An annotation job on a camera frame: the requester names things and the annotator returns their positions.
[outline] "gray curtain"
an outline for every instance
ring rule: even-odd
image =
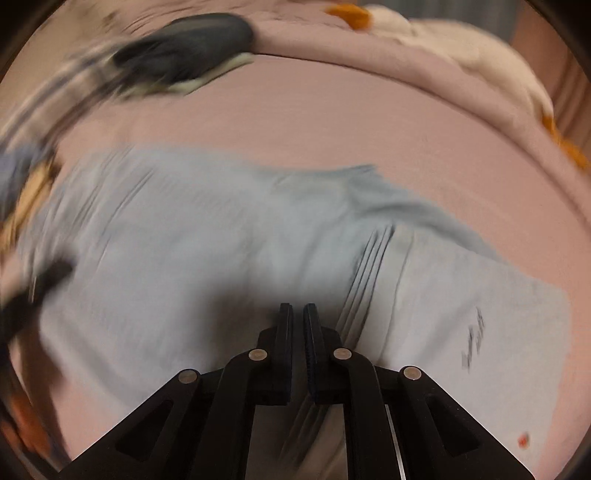
[[[505,41],[513,36],[519,0],[363,0],[407,18],[448,18],[483,28]]]

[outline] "orange plush foot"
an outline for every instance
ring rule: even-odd
[[[369,12],[354,4],[336,4],[328,7],[325,11],[329,15],[345,20],[353,30],[365,30],[371,24]]]

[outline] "pink surface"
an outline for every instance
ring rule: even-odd
[[[97,148],[147,142],[235,151],[280,167],[376,164],[393,183],[477,230],[525,273],[563,288],[576,334],[537,476],[555,477],[591,419],[591,242],[580,210],[539,162],[481,119],[409,85],[267,56],[183,98],[106,103],[63,138],[59,155],[75,161]],[[64,436],[77,454],[116,419],[105,413],[81,438],[69,412],[81,408],[75,400],[69,388],[58,395],[63,428],[77,437]],[[97,410],[85,411],[96,419]]]

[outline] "metal pin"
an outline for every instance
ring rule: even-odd
[[[195,370],[183,370],[178,374],[178,381],[181,383],[193,383],[195,380],[197,380],[197,372]]]
[[[333,352],[333,355],[337,360],[348,360],[349,358],[351,358],[351,355],[353,354],[351,353],[351,350],[347,348],[337,348]]]
[[[417,367],[406,367],[404,369],[404,376],[409,380],[418,380],[421,375],[422,373]]]
[[[267,358],[267,352],[262,348],[255,348],[248,353],[248,358],[254,362],[260,362],[261,360]]]

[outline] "light blue fabric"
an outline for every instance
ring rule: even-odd
[[[29,174],[43,160],[51,148],[26,144],[6,152],[0,151],[0,222],[12,213]]]
[[[183,368],[220,368],[281,302],[363,317],[398,222],[496,258],[474,232],[370,166],[287,171],[138,148],[83,160],[19,242],[38,271],[75,257],[41,335],[68,374],[127,412]]]
[[[407,18],[459,20],[494,33],[510,42],[515,30],[518,0],[380,0],[364,4],[385,5]]]

